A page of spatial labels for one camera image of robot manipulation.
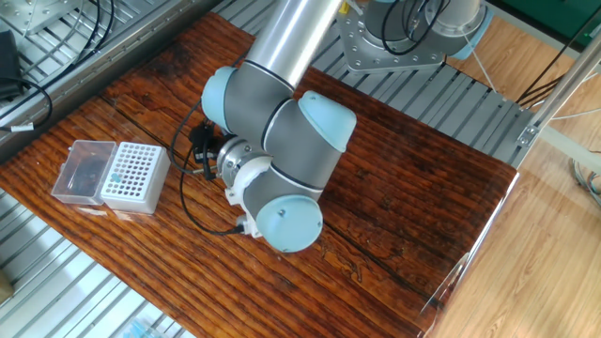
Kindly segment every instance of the silver metal flange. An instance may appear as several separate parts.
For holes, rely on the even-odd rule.
[[[234,186],[236,175],[248,161],[261,156],[269,156],[258,146],[252,146],[248,141],[234,137],[227,141],[217,156],[217,171],[219,177],[228,188]]]
[[[416,48],[412,53],[395,56],[384,49],[381,40],[365,28],[365,17],[355,10],[338,14],[337,27],[350,70],[357,73],[387,73],[399,70],[432,69],[439,66],[444,53]],[[413,44],[407,38],[390,41],[393,51],[406,50]]]

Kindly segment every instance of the wood grain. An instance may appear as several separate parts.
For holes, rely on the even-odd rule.
[[[476,52],[503,96],[515,100],[557,50],[495,18]],[[485,83],[476,60],[450,63]],[[540,85],[567,71],[563,56]],[[601,106],[597,76],[559,115]],[[585,147],[601,149],[599,115],[552,121]],[[601,213],[574,183],[568,157],[544,141],[520,165],[520,180],[457,288],[432,337],[601,336]]]
[[[327,226],[302,253],[200,232],[181,210],[174,169],[151,216],[90,216],[50,195],[76,139],[165,146],[208,76],[251,43],[208,15],[4,165],[0,187],[195,335],[416,336],[436,304],[422,309],[516,171],[317,70],[296,96],[316,90],[359,123],[319,201]],[[180,157],[188,146],[178,144]],[[189,208],[207,227],[231,227],[241,213],[223,188],[186,180]]]

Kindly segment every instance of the silver cylindrical arm segment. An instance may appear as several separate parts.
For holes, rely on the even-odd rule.
[[[279,0],[246,59],[296,88],[342,2]]]

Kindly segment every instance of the light blue joint cap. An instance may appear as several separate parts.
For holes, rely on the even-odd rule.
[[[357,125],[357,117],[350,109],[311,90],[299,100],[299,107],[313,128],[334,149],[347,151],[348,139]]]
[[[455,53],[453,55],[449,55],[449,56],[450,57],[454,57],[454,58],[459,59],[459,60],[465,60],[468,57],[470,57],[471,49],[472,48],[473,49],[476,48],[476,46],[480,42],[480,39],[485,34],[486,29],[488,29],[488,27],[490,26],[490,22],[492,22],[492,17],[493,16],[495,16],[495,15],[492,12],[492,10],[489,7],[486,7],[485,18],[482,20],[482,24],[480,25],[480,27],[478,27],[478,31],[476,32],[476,34],[474,34],[474,36],[471,37],[471,39],[470,39],[471,47],[466,42],[466,45],[459,52],[457,52],[457,53]]]
[[[208,78],[202,95],[202,105],[205,115],[227,132],[232,131],[227,128],[227,123],[225,123],[225,89],[234,71],[236,69],[233,67],[217,69],[215,75]]]
[[[323,216],[315,200],[295,194],[271,200],[256,215],[256,228],[275,249],[295,253],[321,233]]]

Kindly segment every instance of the metal mounting plate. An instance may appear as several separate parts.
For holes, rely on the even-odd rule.
[[[364,17],[356,11],[338,14],[337,24],[345,50],[348,67],[358,73],[387,73],[399,70],[435,69],[442,64],[444,54],[425,47],[413,53],[395,56],[382,47],[368,42],[369,32],[364,28]]]

